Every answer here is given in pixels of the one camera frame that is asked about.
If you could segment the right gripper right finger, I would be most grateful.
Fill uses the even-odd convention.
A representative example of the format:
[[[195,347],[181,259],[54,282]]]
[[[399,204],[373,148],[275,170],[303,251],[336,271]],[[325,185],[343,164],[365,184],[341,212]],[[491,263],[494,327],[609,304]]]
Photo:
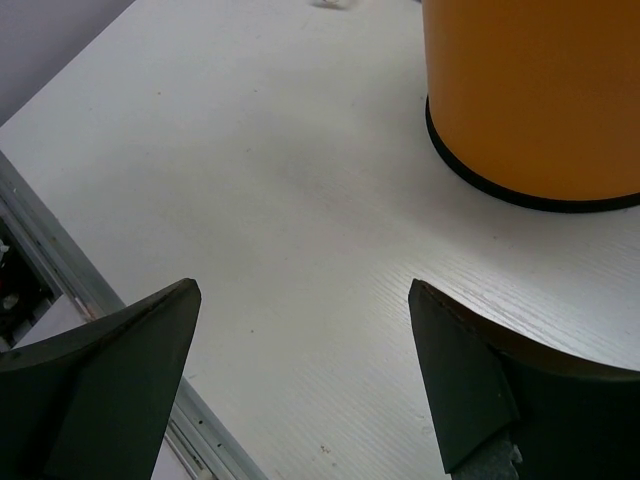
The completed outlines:
[[[636,371],[548,347],[422,280],[412,282],[408,303],[450,477],[638,477]]]

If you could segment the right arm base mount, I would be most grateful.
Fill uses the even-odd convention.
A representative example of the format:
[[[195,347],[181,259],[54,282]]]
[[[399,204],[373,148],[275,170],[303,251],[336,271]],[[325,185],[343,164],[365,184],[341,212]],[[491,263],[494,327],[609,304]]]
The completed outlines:
[[[1,351],[12,349],[56,300],[1,216]]]

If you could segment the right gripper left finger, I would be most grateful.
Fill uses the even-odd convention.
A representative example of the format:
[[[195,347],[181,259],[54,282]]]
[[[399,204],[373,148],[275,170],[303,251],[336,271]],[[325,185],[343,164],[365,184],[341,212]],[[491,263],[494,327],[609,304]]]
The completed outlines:
[[[201,305],[180,280],[1,356],[4,479],[148,479]]]

